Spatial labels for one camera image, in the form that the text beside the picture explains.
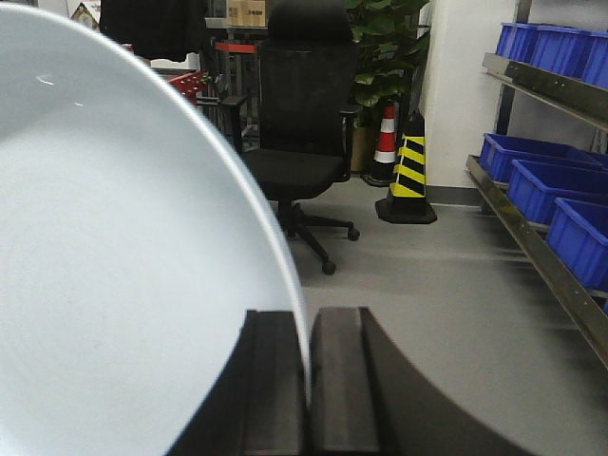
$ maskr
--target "white plate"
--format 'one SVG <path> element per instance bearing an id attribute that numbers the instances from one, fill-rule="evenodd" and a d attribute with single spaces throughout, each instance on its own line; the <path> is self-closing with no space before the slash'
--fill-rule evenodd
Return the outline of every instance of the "white plate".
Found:
<path id="1" fill-rule="evenodd" d="M 2 3 L 0 63 L 0 455 L 161 455 L 247 309 L 306 333 L 283 237 L 215 128 L 101 35 Z"/>

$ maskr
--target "headrest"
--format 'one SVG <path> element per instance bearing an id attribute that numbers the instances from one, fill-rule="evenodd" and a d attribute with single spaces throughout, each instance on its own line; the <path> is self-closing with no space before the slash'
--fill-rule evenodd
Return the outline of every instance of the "headrest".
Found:
<path id="1" fill-rule="evenodd" d="M 292 41 L 352 41 L 344 0 L 279 0 L 270 14 L 268 36 Z"/>

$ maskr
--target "green leaves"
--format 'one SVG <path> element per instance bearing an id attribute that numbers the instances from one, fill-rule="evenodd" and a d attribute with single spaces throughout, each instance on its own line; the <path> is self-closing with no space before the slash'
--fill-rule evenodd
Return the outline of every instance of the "green leaves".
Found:
<path id="1" fill-rule="evenodd" d="M 420 8 L 428 0 L 345 0 L 352 35 L 359 43 L 353 100 L 364 106 L 361 125 L 376 125 L 387 103 L 411 92 L 411 70 L 423 65 L 428 33 L 417 38 Z"/>
<path id="2" fill-rule="evenodd" d="M 390 6 L 391 0 L 380 0 L 379 2 L 365 2 L 366 10 L 381 10 Z"/>
<path id="3" fill-rule="evenodd" d="M 363 2 L 363 0 L 345 0 L 346 9 L 347 10 L 354 10 L 359 5 L 361 5 L 362 2 Z"/>

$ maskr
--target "cone base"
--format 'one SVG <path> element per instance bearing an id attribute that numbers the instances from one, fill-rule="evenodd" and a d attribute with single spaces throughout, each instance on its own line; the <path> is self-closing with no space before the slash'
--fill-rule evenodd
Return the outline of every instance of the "cone base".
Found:
<path id="1" fill-rule="evenodd" d="M 395 211 L 389 200 L 384 198 L 376 202 L 376 214 L 388 223 L 428 225 L 437 220 L 437 214 L 430 204 L 427 202 L 423 204 L 422 211 Z"/>
<path id="2" fill-rule="evenodd" d="M 386 180 L 382 180 L 377 179 L 370 174 L 362 174 L 361 179 L 365 181 L 367 185 L 371 185 L 372 187 L 388 187 L 390 183 L 393 182 L 392 175 L 390 175 L 390 177 Z"/>

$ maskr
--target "black jacket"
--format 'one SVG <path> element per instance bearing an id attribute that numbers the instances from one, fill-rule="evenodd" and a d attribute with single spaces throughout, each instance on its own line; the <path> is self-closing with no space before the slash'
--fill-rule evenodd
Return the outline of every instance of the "black jacket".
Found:
<path id="1" fill-rule="evenodd" d="M 188 52 L 212 58 L 206 0 L 102 0 L 101 32 L 146 59 L 181 62 Z"/>

